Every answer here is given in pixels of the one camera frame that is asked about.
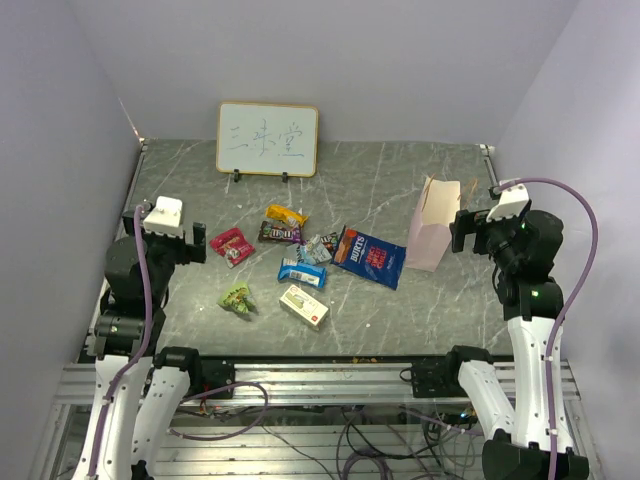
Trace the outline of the pink paper bag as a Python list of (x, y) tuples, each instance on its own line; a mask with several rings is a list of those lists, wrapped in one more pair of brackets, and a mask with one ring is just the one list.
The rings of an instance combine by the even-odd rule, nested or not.
[(477, 178), (464, 186), (457, 180), (436, 180), (434, 175), (426, 180), (409, 228), (406, 267), (436, 271), (451, 242), (449, 225), (460, 208), (469, 205), (477, 185)]

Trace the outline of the red Himalaya candy pouch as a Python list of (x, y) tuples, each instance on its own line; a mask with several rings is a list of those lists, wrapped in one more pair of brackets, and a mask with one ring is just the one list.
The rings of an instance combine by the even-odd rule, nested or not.
[(229, 268), (234, 268), (246, 260), (255, 251), (242, 231), (233, 227), (217, 236), (209, 242), (210, 247), (224, 260)]

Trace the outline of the green Himalaya candy pouch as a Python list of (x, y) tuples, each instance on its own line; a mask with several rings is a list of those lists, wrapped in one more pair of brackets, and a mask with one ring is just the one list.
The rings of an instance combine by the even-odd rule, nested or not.
[(219, 297), (217, 305), (239, 315), (247, 315), (256, 309), (256, 303), (247, 282), (232, 285)]

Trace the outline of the blue Burts chips bag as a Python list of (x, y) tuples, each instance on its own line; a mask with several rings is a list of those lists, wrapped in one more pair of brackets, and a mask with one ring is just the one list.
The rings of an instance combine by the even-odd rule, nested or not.
[(345, 226), (331, 263), (361, 278), (396, 290), (406, 248)]

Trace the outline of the grey Himalaya candy pouch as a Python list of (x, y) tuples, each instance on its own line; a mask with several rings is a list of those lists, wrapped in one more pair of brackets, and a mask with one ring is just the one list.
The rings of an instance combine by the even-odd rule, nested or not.
[(329, 262), (331, 258), (331, 253), (319, 235), (313, 236), (304, 245), (298, 247), (297, 260), (301, 263), (318, 265)]

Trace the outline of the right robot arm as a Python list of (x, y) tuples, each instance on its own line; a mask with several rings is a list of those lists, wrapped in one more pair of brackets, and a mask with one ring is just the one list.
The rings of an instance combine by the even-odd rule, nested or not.
[(487, 479), (586, 479), (589, 461), (579, 455), (563, 402), (556, 320), (564, 299), (551, 277), (563, 242), (563, 223), (554, 215), (526, 209), (510, 219), (492, 220), (486, 210), (460, 210), (450, 225), (452, 250), (460, 252), (474, 235), (474, 253), (495, 264), (495, 287), (511, 340), (515, 398), (497, 380), (491, 355), (456, 346), (440, 373), (450, 394), (467, 394), (485, 438)]

